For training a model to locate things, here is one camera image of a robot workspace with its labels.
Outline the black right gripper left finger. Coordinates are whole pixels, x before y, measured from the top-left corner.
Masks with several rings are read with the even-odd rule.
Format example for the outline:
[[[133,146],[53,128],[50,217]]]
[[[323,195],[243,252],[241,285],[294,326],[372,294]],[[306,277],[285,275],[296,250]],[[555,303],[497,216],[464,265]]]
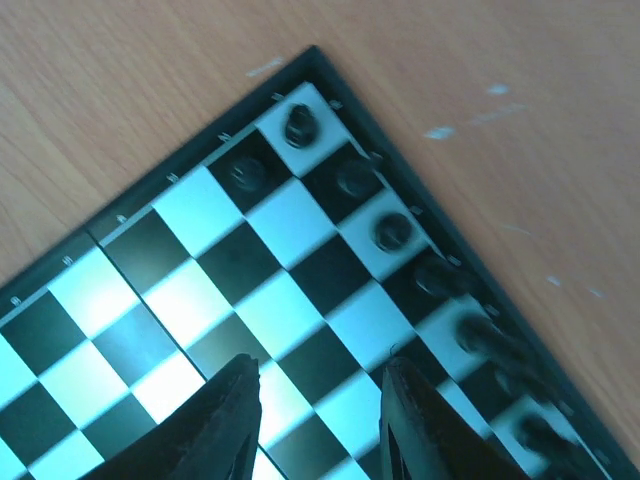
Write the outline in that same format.
[[[258,361],[232,358],[161,424],[86,479],[250,479],[262,407]]]

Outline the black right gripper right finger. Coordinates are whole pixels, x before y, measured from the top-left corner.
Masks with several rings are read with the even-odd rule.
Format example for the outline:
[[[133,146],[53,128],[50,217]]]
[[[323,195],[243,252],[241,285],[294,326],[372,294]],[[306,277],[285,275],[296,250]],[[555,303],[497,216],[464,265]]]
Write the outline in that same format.
[[[482,439],[408,359],[383,372],[379,423],[384,479],[526,479]]]

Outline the black queen piece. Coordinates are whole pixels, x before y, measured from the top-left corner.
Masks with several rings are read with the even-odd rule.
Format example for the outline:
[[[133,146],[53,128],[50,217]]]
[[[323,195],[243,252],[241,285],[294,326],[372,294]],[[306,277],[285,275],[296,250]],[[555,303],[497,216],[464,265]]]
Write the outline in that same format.
[[[468,353],[491,358],[498,364],[516,368],[529,361],[526,348],[503,333],[489,318],[479,314],[462,317],[455,328],[458,345]]]

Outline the black king piece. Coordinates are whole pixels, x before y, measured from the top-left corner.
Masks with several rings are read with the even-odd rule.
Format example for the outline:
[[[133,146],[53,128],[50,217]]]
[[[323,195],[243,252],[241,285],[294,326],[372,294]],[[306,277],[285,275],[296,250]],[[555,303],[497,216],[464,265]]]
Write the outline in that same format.
[[[420,260],[413,278],[424,292],[438,298],[475,295],[480,290],[480,282],[474,275],[440,257]]]

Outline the black bishop piece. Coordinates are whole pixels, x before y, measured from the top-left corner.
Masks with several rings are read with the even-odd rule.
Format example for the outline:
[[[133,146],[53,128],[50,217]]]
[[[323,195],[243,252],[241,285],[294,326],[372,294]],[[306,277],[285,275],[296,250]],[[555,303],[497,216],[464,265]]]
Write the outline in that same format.
[[[414,227],[407,216],[399,212],[389,212],[380,216],[372,227],[372,239],[383,252],[397,252],[404,249],[412,239]]]

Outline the black pawn eight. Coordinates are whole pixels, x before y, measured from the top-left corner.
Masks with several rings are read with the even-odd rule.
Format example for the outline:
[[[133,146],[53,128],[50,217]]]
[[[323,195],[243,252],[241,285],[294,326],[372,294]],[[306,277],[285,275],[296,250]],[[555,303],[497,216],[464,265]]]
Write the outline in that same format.
[[[264,163],[252,156],[234,158],[227,167],[231,189],[239,194],[258,194],[268,186],[268,171]]]

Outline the black knight piece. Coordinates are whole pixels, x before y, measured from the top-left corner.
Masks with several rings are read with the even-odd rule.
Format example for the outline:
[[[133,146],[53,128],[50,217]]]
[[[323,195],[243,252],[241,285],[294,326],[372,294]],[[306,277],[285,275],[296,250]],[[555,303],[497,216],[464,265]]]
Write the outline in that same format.
[[[359,160],[347,160],[336,171],[339,189],[352,198],[361,199],[373,194],[380,186],[375,170]]]

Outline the black rook piece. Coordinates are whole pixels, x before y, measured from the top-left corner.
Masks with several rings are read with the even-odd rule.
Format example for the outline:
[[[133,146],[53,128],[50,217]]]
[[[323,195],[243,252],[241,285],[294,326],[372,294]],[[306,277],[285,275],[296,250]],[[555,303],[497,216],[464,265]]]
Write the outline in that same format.
[[[304,103],[294,104],[285,119],[283,136],[293,148],[310,147],[320,135],[320,123],[312,109]]]

